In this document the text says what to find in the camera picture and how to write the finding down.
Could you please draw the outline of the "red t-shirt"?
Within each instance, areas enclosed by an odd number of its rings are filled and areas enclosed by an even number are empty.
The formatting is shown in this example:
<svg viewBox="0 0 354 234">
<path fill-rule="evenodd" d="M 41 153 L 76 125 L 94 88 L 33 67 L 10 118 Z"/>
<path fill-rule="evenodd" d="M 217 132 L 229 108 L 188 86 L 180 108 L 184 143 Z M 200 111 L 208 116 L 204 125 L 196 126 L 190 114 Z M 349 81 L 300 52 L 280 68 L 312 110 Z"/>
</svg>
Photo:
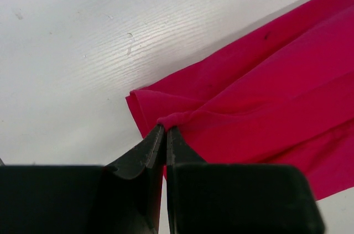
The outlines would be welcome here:
<svg viewBox="0 0 354 234">
<path fill-rule="evenodd" d="M 317 199 L 353 187 L 353 0 L 310 0 L 130 92 L 142 136 L 179 127 L 211 163 L 290 164 Z"/>
</svg>

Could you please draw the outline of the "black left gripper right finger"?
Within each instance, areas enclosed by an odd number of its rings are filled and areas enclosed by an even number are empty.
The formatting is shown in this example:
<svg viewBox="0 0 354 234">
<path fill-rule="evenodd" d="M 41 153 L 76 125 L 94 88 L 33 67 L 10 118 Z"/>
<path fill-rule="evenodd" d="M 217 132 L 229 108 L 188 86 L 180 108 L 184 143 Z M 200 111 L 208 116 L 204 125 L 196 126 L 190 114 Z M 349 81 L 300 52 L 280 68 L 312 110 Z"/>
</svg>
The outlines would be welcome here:
<svg viewBox="0 0 354 234">
<path fill-rule="evenodd" d="M 211 164 L 166 134 L 171 233 L 324 233 L 305 176 L 290 165 Z"/>
</svg>

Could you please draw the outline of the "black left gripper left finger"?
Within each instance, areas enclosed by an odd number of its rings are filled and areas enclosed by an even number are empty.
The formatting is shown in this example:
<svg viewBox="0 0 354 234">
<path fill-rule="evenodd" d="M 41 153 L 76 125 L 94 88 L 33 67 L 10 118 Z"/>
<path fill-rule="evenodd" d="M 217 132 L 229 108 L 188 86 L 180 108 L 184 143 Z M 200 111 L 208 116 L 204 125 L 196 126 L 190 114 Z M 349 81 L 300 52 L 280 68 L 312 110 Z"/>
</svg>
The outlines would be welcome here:
<svg viewBox="0 0 354 234">
<path fill-rule="evenodd" d="M 157 233 L 165 130 L 108 165 L 1 167 L 2 233 Z"/>
</svg>

